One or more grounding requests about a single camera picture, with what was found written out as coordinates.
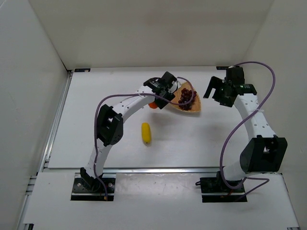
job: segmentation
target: wooden bowl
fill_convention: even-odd
[[[175,98],[172,100],[172,102],[178,103],[178,101],[180,100],[180,97],[181,97],[181,90],[183,90],[184,88],[186,88],[188,90],[195,91],[195,89],[192,89],[190,87],[189,83],[185,82],[181,85],[181,87],[176,92],[174,92]],[[197,93],[196,97],[195,97],[195,102],[192,103],[192,109],[191,110],[183,110],[183,109],[179,108],[178,105],[174,105],[174,104],[171,104],[171,106],[180,110],[180,111],[183,111],[183,112],[195,113],[195,112],[201,111],[201,100],[200,100],[200,97],[198,96],[198,93]]]

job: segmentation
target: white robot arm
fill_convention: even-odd
[[[139,90],[137,90],[135,93],[139,92],[147,92],[147,93],[153,93],[152,89],[148,86],[141,86]],[[154,102],[155,97],[154,96],[139,96],[139,97],[130,97],[122,102],[114,105],[113,111],[117,114],[122,114],[123,123],[135,112],[137,112],[139,109],[144,107],[145,105]],[[101,175],[104,169],[104,164],[106,162],[107,156],[111,150],[113,145],[107,145],[104,146],[104,143],[101,139],[97,139],[97,147],[98,147],[98,157],[96,161],[96,173],[97,175]],[[87,163],[85,169],[87,171],[87,174],[93,178],[95,178],[94,174],[94,160],[96,157],[96,149],[93,148],[92,155],[90,157],[89,162]]]
[[[161,78],[144,82],[143,86],[135,92],[139,96],[129,97],[114,106],[104,104],[100,108],[96,123],[97,149],[93,148],[86,167],[80,169],[86,189],[92,191],[97,187],[97,183],[100,183],[97,177],[103,174],[104,164],[112,146],[122,138],[125,121],[139,109],[153,102],[162,109],[168,102],[161,98],[171,101],[175,97],[173,93],[180,86],[176,77],[166,72]]]
[[[212,77],[204,98],[209,98],[215,89],[213,99],[220,105],[235,105],[245,120],[259,103],[257,92],[252,84],[245,84],[243,69],[239,66],[228,68],[225,79]],[[244,122],[249,143],[242,151],[240,159],[223,168],[224,177],[230,182],[240,182],[252,174],[276,172],[279,170],[287,148],[285,138],[279,138],[266,121],[263,111],[257,111]]]

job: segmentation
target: grapes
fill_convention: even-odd
[[[186,88],[183,88],[181,90],[181,97],[180,97],[180,100],[178,101],[178,103],[179,104],[185,104],[185,103],[189,102],[190,100],[191,100],[191,102],[189,104],[186,104],[186,105],[180,105],[179,108],[182,109],[182,110],[185,110],[185,111],[191,110],[192,104],[195,102],[196,94],[197,94],[196,91],[192,91],[192,90],[188,90]]]

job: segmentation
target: metal frame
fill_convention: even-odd
[[[59,122],[61,120],[61,116],[62,116],[62,112],[63,112],[63,109],[64,109],[66,97],[67,97],[67,94],[68,94],[68,89],[69,89],[69,86],[71,84],[72,75],[73,75],[73,72],[72,71],[69,72],[68,78],[67,78],[67,81],[66,81],[66,85],[63,89],[61,100],[60,100],[60,103],[58,105],[57,112],[56,112],[56,115],[55,115],[53,123],[52,123],[50,134],[48,136],[48,141],[47,141],[46,146],[45,146],[45,150],[44,150],[44,153],[43,153],[43,159],[42,159],[40,166],[38,168],[38,171],[37,171],[38,173],[43,171],[45,161],[50,158],[50,153],[51,153],[51,150],[52,150],[53,142],[54,142],[56,134],[57,134]]]
[[[45,161],[43,169],[49,169],[49,160]],[[49,169],[55,171],[79,170],[78,168]],[[104,174],[115,173],[216,173],[219,167],[162,167],[162,168],[104,168]]]
[[[19,215],[19,218],[18,218],[17,230],[31,229],[30,228],[31,225],[30,224],[23,224],[23,221],[24,221],[24,216],[25,216],[26,210],[27,210],[29,202],[30,202],[32,191],[34,189],[35,181],[36,181],[36,176],[31,176],[29,183],[28,183],[28,186],[27,186],[27,190],[25,192],[23,207],[21,209],[21,212],[20,212],[20,215]]]

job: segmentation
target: purple cable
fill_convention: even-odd
[[[266,183],[268,183],[270,180],[269,178],[256,178],[256,177],[248,177],[248,180],[257,180],[257,181],[265,181],[262,184],[257,185],[256,187],[254,187],[253,189],[249,190],[248,192],[244,193],[242,196],[240,196],[237,200],[235,200],[234,202],[237,202],[238,200],[242,199],[243,197],[245,197],[246,195],[250,194],[252,191],[255,191],[257,188],[265,185]]]
[[[225,142],[224,142],[224,145],[222,147],[222,151],[221,151],[221,156],[220,156],[220,171],[221,171],[221,176],[222,176],[222,179],[224,181],[224,183],[227,185],[228,188],[230,189],[238,189],[242,186],[242,184],[244,183],[244,181],[246,179],[249,179],[249,180],[265,180],[266,182],[254,187],[253,189],[251,189],[250,191],[248,191],[247,193],[245,193],[244,195],[242,195],[239,199],[245,197],[247,194],[251,193],[252,191],[256,190],[257,188],[259,188],[260,186],[266,184],[267,182],[269,182],[269,179],[267,178],[247,178],[245,177],[237,186],[231,186],[227,180],[225,179],[225,175],[224,175],[224,171],[223,171],[223,157],[224,157],[224,152],[225,152],[225,149],[226,149],[226,146],[227,146],[227,143],[229,142],[230,138],[232,137],[232,135],[238,130],[238,128],[241,127],[241,125],[243,125],[246,121],[248,121],[252,116],[254,116],[259,109],[261,109],[261,107],[263,106],[263,104],[268,100],[268,98],[270,97],[270,95],[272,94],[273,90],[274,90],[274,87],[275,87],[275,82],[276,82],[276,76],[275,76],[275,73],[273,71],[273,69],[268,66],[267,64],[265,63],[262,63],[262,62],[258,62],[258,61],[245,61],[245,62],[241,62],[241,63],[238,63],[236,64],[235,66],[238,66],[238,65],[243,65],[243,64],[249,64],[249,63],[255,63],[255,64],[259,64],[259,65],[262,65],[262,66],[265,66],[266,68],[268,68],[272,74],[272,77],[273,77],[273,81],[272,81],[272,86],[271,86],[271,89],[270,91],[268,92],[268,94],[266,95],[266,97],[263,99],[263,101],[259,104],[259,106],[257,107],[257,109],[251,113],[249,116],[247,116],[245,119],[243,119],[231,132],[230,134],[228,135],[228,137],[226,138]]]
[[[185,80],[191,87],[191,89],[193,89],[193,86],[191,84],[191,82],[189,82],[187,79],[185,78],[182,78],[182,77],[177,77],[178,79],[183,79]],[[161,96],[158,96],[158,95],[155,95],[154,93],[146,93],[146,92],[142,92],[142,93],[130,93],[130,94],[113,94],[113,95],[110,95],[108,97],[105,97],[104,99],[102,99],[97,108],[96,108],[96,112],[95,112],[95,117],[94,117],[94,145],[95,145],[95,151],[96,151],[96,156],[95,156],[95,159],[94,159],[94,175],[95,177],[98,179],[98,181],[103,185],[104,189],[105,189],[105,199],[107,200],[107,190],[106,190],[106,185],[105,183],[98,177],[97,173],[96,173],[96,162],[97,162],[97,158],[98,158],[98,146],[97,146],[97,128],[96,128],[96,125],[97,125],[97,117],[98,117],[98,113],[99,113],[99,109],[100,109],[100,106],[102,105],[102,103],[109,99],[109,98],[112,98],[112,97],[137,97],[137,96],[154,96],[155,98],[159,98],[159,99],[162,99],[170,104],[174,104],[174,105],[186,105],[186,104],[189,104],[192,100],[193,100],[193,96],[194,96],[194,91],[192,91],[192,96],[191,96],[191,99],[186,102],[186,103],[174,103],[174,102],[171,102]]]

